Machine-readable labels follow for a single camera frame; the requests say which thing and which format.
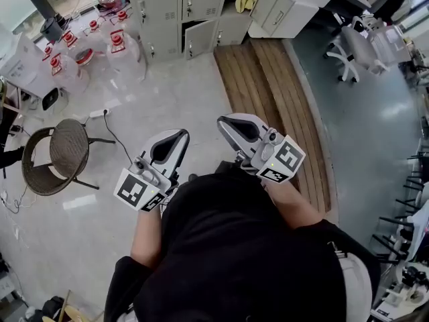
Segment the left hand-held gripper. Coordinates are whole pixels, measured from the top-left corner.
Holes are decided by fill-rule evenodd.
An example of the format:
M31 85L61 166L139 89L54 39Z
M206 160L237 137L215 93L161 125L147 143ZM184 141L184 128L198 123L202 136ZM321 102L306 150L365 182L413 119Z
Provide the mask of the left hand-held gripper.
M190 141L185 129L152 136L121 172L114 196L135 211L149 212L178 187L180 167Z

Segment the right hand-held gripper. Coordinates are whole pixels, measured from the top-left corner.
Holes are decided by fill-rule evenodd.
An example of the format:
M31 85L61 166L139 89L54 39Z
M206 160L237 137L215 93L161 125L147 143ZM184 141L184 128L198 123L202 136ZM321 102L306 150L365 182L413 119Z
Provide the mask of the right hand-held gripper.
M306 157L289 135L283 136L256 115L222 115L217 119L217 127L236 151L241 169L261 179L277 184L289 181Z

